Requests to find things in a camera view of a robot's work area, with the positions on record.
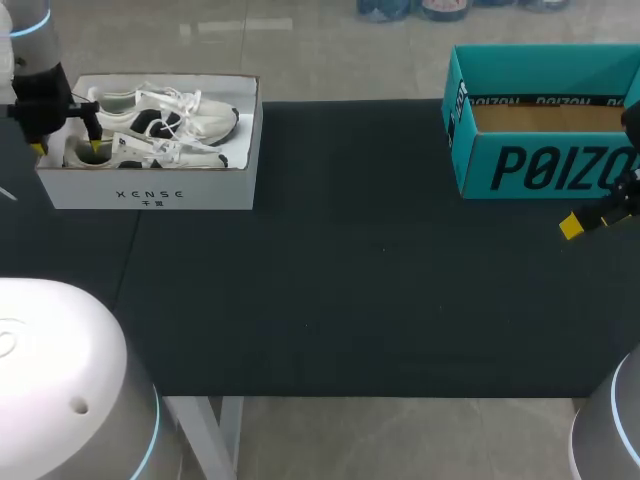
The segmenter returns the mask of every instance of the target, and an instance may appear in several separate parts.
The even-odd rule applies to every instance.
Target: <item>white shoe box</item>
[[[240,121],[221,153],[229,167],[184,169],[108,169],[63,167],[66,139],[86,138],[80,119],[70,119],[49,137],[49,153],[36,171],[59,209],[251,210],[258,169],[262,104],[258,77],[243,75],[117,74],[86,75],[73,92],[86,97],[90,87],[126,92],[143,82],[181,92],[202,91],[203,98],[227,102]]]

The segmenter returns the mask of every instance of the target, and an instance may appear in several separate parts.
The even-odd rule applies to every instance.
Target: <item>teal shoe box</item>
[[[545,132],[543,124],[536,131],[487,132],[473,110],[537,105],[548,113],[582,105],[621,112],[639,100],[640,45],[455,47],[442,113],[460,193],[472,199],[606,195],[623,170],[640,164],[619,124],[611,131]],[[607,112],[617,123],[618,112]]]

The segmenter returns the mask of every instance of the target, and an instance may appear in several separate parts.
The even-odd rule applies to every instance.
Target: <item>shoe box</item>
[[[461,45],[442,105],[463,198],[600,198],[640,158],[621,124],[640,45]]]
[[[262,104],[260,80],[245,75],[109,74],[81,76],[73,93],[90,87],[125,92],[149,82],[229,103],[240,113],[232,137],[220,145],[228,168],[114,169],[63,166],[65,144],[83,135],[79,119],[69,119],[49,138],[48,154],[36,172],[58,209],[251,210],[258,169]]]

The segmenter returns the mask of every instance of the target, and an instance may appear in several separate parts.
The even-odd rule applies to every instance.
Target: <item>robot base light ring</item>
[[[158,391],[156,390],[155,385],[153,385],[153,393],[155,394],[155,397],[156,397],[156,424],[153,428],[153,435],[151,436],[151,441],[149,442],[149,448],[147,448],[147,452],[144,454],[144,458],[140,462],[140,465],[138,465],[138,469],[135,471],[135,473],[131,476],[129,480],[138,479],[138,477],[144,470],[144,467],[146,467],[147,463],[149,463],[149,457],[151,457],[151,454],[153,453],[153,447],[155,447],[156,440],[158,439],[158,430],[160,429],[160,398],[158,396]]]
[[[44,16],[44,18],[38,23],[36,23],[34,26],[25,28],[22,30],[18,30],[17,32],[11,32],[9,34],[9,38],[24,37],[25,35],[29,35],[30,33],[35,32],[36,30],[40,30],[42,27],[44,27],[47,24],[50,18],[51,18],[51,9],[47,10],[47,14]]]

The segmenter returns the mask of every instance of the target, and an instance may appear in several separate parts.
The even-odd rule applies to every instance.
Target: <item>white dome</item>
[[[0,279],[0,478],[33,480],[105,421],[127,362],[116,319],[82,290]]]

